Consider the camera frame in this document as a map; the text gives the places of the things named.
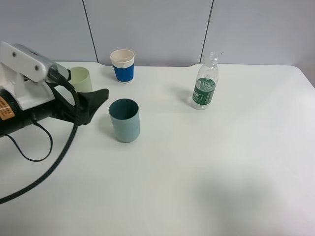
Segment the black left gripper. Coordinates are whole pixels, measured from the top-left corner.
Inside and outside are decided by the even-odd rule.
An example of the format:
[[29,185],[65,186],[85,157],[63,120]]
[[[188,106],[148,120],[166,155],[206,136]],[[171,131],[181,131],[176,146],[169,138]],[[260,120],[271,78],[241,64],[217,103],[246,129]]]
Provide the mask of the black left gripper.
[[71,105],[55,89],[59,86],[56,83],[27,82],[27,92],[32,101],[32,106],[27,109],[27,123],[52,117],[71,123],[89,124],[100,106],[109,98],[109,90],[106,88],[79,92],[78,95],[73,92],[75,104]]

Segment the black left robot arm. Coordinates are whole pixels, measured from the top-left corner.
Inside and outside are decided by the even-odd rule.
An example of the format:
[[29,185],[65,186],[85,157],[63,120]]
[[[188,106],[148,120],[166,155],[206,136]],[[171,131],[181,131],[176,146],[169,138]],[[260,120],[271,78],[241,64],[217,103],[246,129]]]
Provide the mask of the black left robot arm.
[[[24,111],[8,91],[0,90],[1,137],[29,126],[33,121],[40,121],[48,117],[70,123],[75,122],[75,106],[71,105],[53,84],[48,84],[48,86],[56,98]],[[92,92],[78,92],[77,96],[79,99],[79,125],[87,125],[98,108],[109,98],[109,90],[104,88]]]

